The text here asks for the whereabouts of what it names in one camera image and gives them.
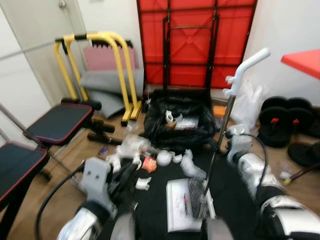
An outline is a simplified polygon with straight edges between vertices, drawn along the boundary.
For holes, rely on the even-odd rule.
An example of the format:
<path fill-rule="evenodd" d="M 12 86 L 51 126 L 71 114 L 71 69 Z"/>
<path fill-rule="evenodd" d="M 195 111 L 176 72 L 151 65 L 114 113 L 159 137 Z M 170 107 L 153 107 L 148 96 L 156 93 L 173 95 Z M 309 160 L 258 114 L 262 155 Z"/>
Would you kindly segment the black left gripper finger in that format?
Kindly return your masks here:
<path fill-rule="evenodd" d="M 134 179 L 134 187 L 136 190 L 146 190 L 146 179 L 141 178 L 139 170 L 141 169 L 141 162 L 133 160 L 132 166 L 134 167 L 134 173 L 132 177 Z"/>
<path fill-rule="evenodd" d="M 131 162 L 126 162 L 122 169 L 116 173 L 116 184 L 123 185 L 131 176 Z"/>

